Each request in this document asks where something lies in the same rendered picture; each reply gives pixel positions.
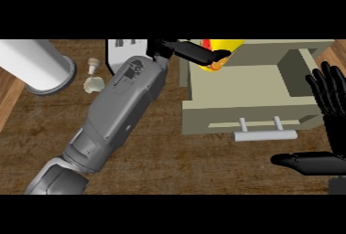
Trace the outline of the small pale mushroom-shaped piece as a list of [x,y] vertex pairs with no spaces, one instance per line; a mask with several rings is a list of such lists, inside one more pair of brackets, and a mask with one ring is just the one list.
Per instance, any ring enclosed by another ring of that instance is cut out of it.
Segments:
[[89,70],[87,70],[87,74],[89,75],[93,75],[94,74],[94,71],[96,71],[96,68],[100,66],[100,60],[97,58],[90,58],[87,60],[87,65],[89,65]]

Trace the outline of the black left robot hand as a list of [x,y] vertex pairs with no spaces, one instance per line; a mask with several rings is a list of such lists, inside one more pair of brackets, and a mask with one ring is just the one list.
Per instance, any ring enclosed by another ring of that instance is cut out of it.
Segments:
[[177,39],[149,39],[146,55],[154,59],[158,57],[168,59],[176,55],[199,66],[210,66],[230,56],[230,51],[225,49],[208,50],[195,43]]

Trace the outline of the white cylinder with grey rim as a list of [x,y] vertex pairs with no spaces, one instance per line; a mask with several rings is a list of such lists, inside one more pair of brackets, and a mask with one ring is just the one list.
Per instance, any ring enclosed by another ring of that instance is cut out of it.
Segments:
[[38,96],[68,88],[77,74],[77,65],[56,50],[47,39],[0,39],[0,67]]

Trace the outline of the beige open drawer box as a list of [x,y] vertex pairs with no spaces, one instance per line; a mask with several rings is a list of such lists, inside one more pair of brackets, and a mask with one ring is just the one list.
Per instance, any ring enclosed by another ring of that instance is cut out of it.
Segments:
[[248,39],[225,67],[213,72],[180,62],[180,85],[189,89],[186,106],[256,107],[312,105],[306,74],[331,39]]

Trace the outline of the white appliance with black edge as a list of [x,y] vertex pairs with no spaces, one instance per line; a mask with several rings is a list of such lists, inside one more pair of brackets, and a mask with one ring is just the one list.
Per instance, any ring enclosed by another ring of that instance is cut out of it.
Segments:
[[146,56],[148,41],[145,39],[106,40],[106,66],[112,74],[117,73],[124,61],[131,56]]

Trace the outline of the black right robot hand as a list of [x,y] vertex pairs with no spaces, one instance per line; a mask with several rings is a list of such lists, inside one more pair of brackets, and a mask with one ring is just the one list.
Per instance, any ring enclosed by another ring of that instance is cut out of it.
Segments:
[[324,61],[306,75],[306,82],[322,112],[331,152],[275,154],[270,162],[304,176],[346,176],[346,76]]

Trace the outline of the beige drawer front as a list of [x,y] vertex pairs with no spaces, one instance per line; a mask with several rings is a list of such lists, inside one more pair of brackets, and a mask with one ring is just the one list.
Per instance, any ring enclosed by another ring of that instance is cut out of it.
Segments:
[[183,134],[238,132],[241,118],[244,118],[248,131],[269,131],[275,129],[275,116],[287,130],[309,130],[322,124],[322,114],[315,104],[208,109],[183,108],[180,132]]

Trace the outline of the pale cream shell-shaped piece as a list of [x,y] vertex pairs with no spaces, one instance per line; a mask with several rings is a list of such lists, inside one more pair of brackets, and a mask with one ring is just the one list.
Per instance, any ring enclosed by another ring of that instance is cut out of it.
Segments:
[[100,92],[105,87],[103,79],[100,77],[89,77],[84,82],[84,91],[91,93],[93,91]]

